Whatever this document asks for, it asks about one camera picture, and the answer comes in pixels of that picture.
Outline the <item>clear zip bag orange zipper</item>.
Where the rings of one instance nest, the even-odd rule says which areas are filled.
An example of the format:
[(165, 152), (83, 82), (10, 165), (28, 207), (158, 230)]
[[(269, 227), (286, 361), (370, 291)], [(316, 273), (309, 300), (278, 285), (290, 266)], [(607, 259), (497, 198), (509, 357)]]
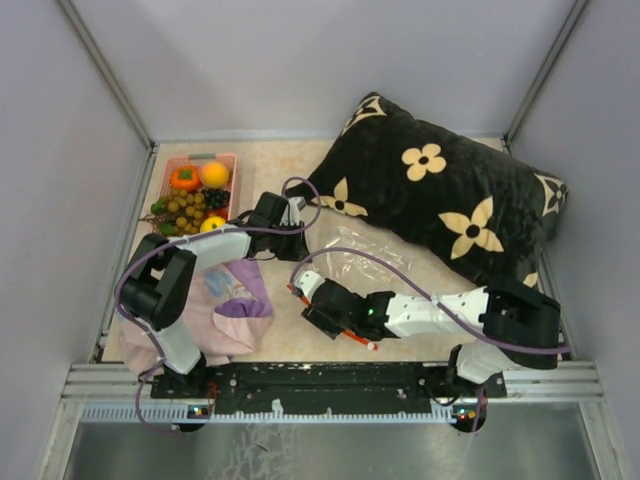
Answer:
[(331, 227), (317, 245), (295, 267), (294, 278), (303, 271), (312, 270), (326, 280), (333, 280), (351, 292), (370, 297), (369, 316), (365, 327), (370, 339), (358, 337), (347, 331), (346, 335), (373, 349), (377, 342), (395, 335), (385, 327), (391, 319), (387, 312), (390, 301), (406, 294), (410, 289), (402, 283), (402, 277), (410, 272), (411, 260), (363, 234), (347, 227)]

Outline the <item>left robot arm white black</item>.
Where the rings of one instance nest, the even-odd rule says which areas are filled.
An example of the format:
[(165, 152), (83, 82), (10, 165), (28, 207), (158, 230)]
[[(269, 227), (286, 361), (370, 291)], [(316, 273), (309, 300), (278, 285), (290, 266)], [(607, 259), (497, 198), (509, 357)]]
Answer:
[(208, 384), (205, 354), (196, 345), (184, 320), (193, 278), (223, 266), (246, 266), (261, 252), (278, 260), (299, 261), (306, 256), (305, 224), (299, 213), (302, 197), (261, 195), (256, 207), (208, 232), (172, 240), (150, 233), (143, 237), (121, 276), (114, 298), (118, 313), (138, 327), (153, 345), (155, 364), (174, 392), (194, 397)]

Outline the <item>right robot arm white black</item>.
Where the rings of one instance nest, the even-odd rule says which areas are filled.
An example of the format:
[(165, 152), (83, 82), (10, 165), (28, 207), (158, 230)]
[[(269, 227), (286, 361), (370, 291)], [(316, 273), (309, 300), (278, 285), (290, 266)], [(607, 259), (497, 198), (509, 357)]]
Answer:
[(384, 339), (457, 335), (446, 380), (461, 396), (515, 367), (553, 370), (560, 355), (560, 304), (535, 288), (500, 277), (473, 290), (436, 296), (378, 291), (366, 296), (315, 272), (289, 286), (304, 303), (303, 317), (330, 338), (347, 335), (376, 348)]

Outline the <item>red cherry sprig green leaves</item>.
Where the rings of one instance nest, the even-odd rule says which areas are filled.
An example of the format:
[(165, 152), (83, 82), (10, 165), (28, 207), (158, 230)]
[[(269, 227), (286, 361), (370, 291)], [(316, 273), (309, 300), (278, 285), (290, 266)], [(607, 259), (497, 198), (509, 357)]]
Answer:
[(210, 209), (206, 212), (206, 217), (220, 217), (224, 221), (227, 221), (229, 218), (229, 212), (227, 207), (221, 207), (216, 209)]

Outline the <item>yellow lemon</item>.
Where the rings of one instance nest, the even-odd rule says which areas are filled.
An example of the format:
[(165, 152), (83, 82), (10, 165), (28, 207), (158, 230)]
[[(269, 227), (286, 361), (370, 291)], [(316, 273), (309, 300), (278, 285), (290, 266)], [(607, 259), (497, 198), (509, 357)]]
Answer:
[(201, 233), (210, 232), (212, 230), (220, 228), (225, 223), (226, 223), (226, 220), (223, 217), (216, 216), (216, 215), (210, 216), (206, 218), (200, 225), (200, 232)]

